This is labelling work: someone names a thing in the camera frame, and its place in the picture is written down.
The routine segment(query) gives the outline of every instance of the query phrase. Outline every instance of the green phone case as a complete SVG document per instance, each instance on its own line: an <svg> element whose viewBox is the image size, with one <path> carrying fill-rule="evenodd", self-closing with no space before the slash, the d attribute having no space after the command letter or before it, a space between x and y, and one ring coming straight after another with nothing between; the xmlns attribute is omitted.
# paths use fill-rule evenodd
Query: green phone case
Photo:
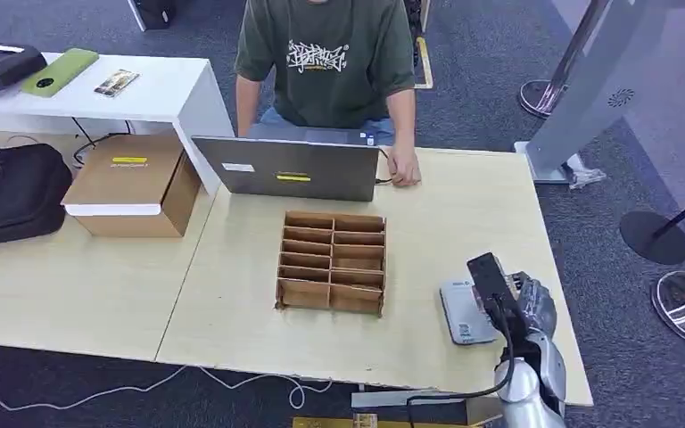
<svg viewBox="0 0 685 428"><path fill-rule="evenodd" d="M84 69L98 59L98 53L71 48L22 83L22 92L48 98L67 86Z"/></svg>

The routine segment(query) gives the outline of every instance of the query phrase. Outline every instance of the wooden table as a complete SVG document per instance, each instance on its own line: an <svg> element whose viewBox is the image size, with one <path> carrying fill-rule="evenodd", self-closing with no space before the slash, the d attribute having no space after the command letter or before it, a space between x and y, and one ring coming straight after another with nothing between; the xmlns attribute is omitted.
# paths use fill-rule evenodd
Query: wooden table
<svg viewBox="0 0 685 428"><path fill-rule="evenodd" d="M492 251L506 272L524 270L550 289L558 312L554 340L567 368L566 401L591 405L526 159L432 149L418 155L424 183L379 186L371 203L220 189L156 360L442 391L488 388L504 344L454 345L438 288L466 277L468 259ZM387 217L382 318L274 309L286 210Z"/></svg>
<svg viewBox="0 0 685 428"><path fill-rule="evenodd" d="M84 143L34 137L68 164ZM202 190L182 239L97 238L68 216L56 234L0 244L0 345L154 360L211 201Z"/></svg>

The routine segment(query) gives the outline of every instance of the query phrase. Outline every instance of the graphic print on shirt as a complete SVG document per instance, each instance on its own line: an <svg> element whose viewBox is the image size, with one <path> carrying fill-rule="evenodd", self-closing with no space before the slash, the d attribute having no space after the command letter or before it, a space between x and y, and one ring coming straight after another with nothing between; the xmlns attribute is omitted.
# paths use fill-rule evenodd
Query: graphic print on shirt
<svg viewBox="0 0 685 428"><path fill-rule="evenodd" d="M347 52L348 45L329 50L320 45L290 40L287 44L287 68L297 69L300 74L305 70L336 70L339 73L348 65L345 61Z"/></svg>

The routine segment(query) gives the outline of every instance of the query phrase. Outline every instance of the jeans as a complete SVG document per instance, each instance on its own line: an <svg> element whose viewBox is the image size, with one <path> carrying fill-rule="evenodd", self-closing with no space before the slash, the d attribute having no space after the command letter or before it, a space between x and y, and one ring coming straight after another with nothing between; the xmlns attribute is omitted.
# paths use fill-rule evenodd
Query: jeans
<svg viewBox="0 0 685 428"><path fill-rule="evenodd" d="M295 125L288 122L274 110L274 107L269 108L259 120L264 125L272 125L275 127L294 127ZM375 135L376 143L380 145L392 145L395 141L395 127L392 125L392 119L385 118L380 120L367 120L361 130Z"/></svg>

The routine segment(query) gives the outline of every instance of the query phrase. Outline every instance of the white cable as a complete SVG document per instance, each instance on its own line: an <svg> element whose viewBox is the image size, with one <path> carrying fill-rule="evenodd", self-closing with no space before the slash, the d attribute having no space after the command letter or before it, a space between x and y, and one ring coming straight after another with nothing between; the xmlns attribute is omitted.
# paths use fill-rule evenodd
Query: white cable
<svg viewBox="0 0 685 428"><path fill-rule="evenodd" d="M28 409L28 408L36 408L36 407L48 407L48 408L52 408L52 409L54 409L54 410L69 410L69 409L71 409L71 408L73 408L73 407L77 407L77 406L80 406L80 405L82 405L82 404L85 404L85 403L87 403L88 401L90 401L91 399L97 399L98 397L102 397L102 396L104 396L104 395L113 394L114 392L120 392L120 391L148 392L148 391L151 391L151 390L153 390L154 388L157 388L157 387L163 385L164 383L167 383L167 382L171 381L172 379L174 379L177 375L179 375L179 374L180 374L183 370L185 370L186 368L187 368L187 366L182 366L182 367L178 368L177 371L175 371L174 373L170 374L169 376L167 376L167 377L161 379L161 380L158 381L157 383L154 383L153 385L148 386L148 387L146 387L146 388L140 388L140 387L137 387L137 386L120 386L119 388L114 388L113 390L97 392L97 393L95 393L95 394L93 394L93 395L91 395L91 396L89 396L89 397L86 397L86 398L84 398L84 399L81 399L80 401L77 401L77 402L75 402L75 403L69 404L68 406L56 406L55 404L51 404L51 403L35 403L35 404L28 404L28 405L26 405L26 406L11 407L11 406L9 406L8 404L4 403L4 402L1 400L1 398L0 398L0 406L1 406L4 410L6 410L6 411L8 411L8 412L19 412L20 410L26 410L26 409ZM229 389L229 390L235 390L235 389L240 388L241 386L243 386L243 385L245 385L245 384L247 384L247 383L250 383L250 382L253 382L253 381L257 381L257 380L262 379L262 378L264 378L264 377L279 377L279 378L282 378L282 379L286 379L286 380L288 380L288 381L290 381L290 382L292 382L292 383L295 384L295 388L293 388L293 390L290 391L290 395L288 395L287 399L288 399L288 402L290 403L290 406L291 406L292 408L296 409L296 410L300 410L300 409L303 407L303 405L306 404L306 392L305 392L305 390L314 391L314 392L318 392L318 393L327 392L327 391L329 391L329 389L332 387L332 383L333 383L332 381L329 381L329 384L328 384L325 388L323 388L323 389L321 389L321 390L318 390L318 389L316 389L316 388L311 388L310 386L301 385L300 383L298 383L298 381L296 381L296 380L293 379L292 377L282 376L282 375L280 375L280 374L260 374L260 375L258 375L258 376L254 376L254 377L252 377L252 378L250 378L250 379L246 379L246 380L244 380L244 381L242 381L242 382L240 382L240 383L237 383L237 384L235 384L235 385L233 385L233 386L230 386L230 385L224 383L224 382L223 382L221 379L219 379L218 377L216 377L216 376L214 376L213 374L209 373L205 368L203 368L203 367L198 367L198 368L201 369L201 371L204 372L204 373L205 373L207 376L209 376L211 379L217 381L218 383L220 383L222 386L224 386L225 388L227 388L227 389ZM300 403L299 405L296 406L296 405L293 403L293 395L294 395L295 392L297 392L297 391L300 391L300 392L301 392L301 403Z"/></svg>
<svg viewBox="0 0 685 428"><path fill-rule="evenodd" d="M209 373L205 368L203 368L203 367L198 367L198 368L200 368L201 371L204 372L211 379L221 383L222 386L224 386L228 390L234 390L234 389L240 388L241 386L245 385L246 383L250 383L250 382L259 380L263 377L279 377L281 379L286 379L292 383L295 383L295 388L293 388L293 390L290 391L290 395L287 396L287 401L290 403L290 407L294 408L295 410L300 410L301 408L303 408L303 405L306 404L306 392L304 390L322 393L322 392L327 392L327 391L329 391L330 388L332 388L332 381L329 381L329 384L325 388L323 388L321 390L317 390L316 388L311 388L310 386L301 385L300 383L298 383L298 381L296 381L292 377L282 376L281 374L259 374L256 377L252 377L250 379L246 379L240 383L237 383L235 386L229 386L226 383L222 382L222 380L219 379L217 376ZM301 392L301 404L296 406L295 404L293 404L293 395L297 391Z"/></svg>

